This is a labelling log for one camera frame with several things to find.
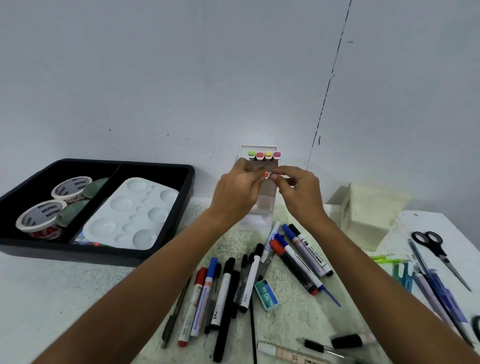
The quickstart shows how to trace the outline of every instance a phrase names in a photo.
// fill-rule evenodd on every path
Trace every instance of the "person's left hand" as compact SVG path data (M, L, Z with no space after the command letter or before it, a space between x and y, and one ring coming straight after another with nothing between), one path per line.
M218 181L209 210L228 229L244 218L257 202L265 172L265 168L253 171L245 158L239 158L232 170Z

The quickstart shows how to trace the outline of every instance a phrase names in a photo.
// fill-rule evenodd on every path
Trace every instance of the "white paint palette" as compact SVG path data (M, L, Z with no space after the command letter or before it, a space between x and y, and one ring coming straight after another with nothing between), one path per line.
M177 196L178 191L170 187L129 178L85 223L84 236L115 248L150 249Z

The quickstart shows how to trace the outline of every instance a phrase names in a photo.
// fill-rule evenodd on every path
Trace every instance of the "scissors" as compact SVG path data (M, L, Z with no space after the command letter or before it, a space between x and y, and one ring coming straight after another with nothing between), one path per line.
M460 273L455 269L455 267L450 263L450 260L447 258L447 254L442 249L442 243L444 240L440 235L433 231L427 231L425 234L421 233L420 231L414 231L412 234L412 239L415 240L418 244L426 246L430 249L432 253L434 253L440 260L455 274L455 277L458 278L463 285L472 292L470 287L468 286L467 282L462 278Z

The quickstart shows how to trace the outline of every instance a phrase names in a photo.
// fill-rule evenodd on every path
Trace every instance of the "black scissors handle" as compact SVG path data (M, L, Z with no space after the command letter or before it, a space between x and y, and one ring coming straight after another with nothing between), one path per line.
M442 249L442 243L444 240L440 235L433 231L427 231L425 234L420 231L414 231L412 234L412 239L415 240L418 244L426 246L434 253L436 256L447 254Z

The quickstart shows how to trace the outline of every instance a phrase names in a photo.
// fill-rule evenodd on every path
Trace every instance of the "marker cap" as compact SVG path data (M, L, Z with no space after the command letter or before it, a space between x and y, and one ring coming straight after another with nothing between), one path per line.
M195 284L201 284L202 286L205 283L205 277L207 276L207 268L201 267L198 272L197 276L195 277Z
M280 234L275 234L275 240L278 241L282 246L285 248L288 243L285 241L285 239L282 237Z
M232 274L234 266L235 266L235 258L229 258L225 262L225 267L223 268L223 274L226 274L226 273Z
M298 229L295 227L295 225L290 224L288 227L290 228L290 230L293 231L293 233L295 234L295 236L299 236L299 235L301 234L300 231L298 231Z
M241 258L241 267L245 268L247 266L248 262L248 255L244 254L243 257Z
M264 252L264 245L263 244L257 244L257 247L255 249L255 255L262 256L263 252Z
M285 249L283 248L283 246L275 239L272 239L270 241L270 246L278 255L283 254L285 252Z
M218 263L218 259L213 257L212 260L210 261L210 265L208 266L207 277L210 277L210 278L214 277L217 263Z
M222 272L222 265L220 263L217 263L215 266L215 278L220 277L220 273Z
M282 229L283 229L284 233L288 236L288 238L289 238L290 240L293 240L293 238L296 238L296 237L297 237L297 236L295 235L295 233L294 233L292 230L290 230L290 228L288 227L287 224L283 224L283 225L282 225Z

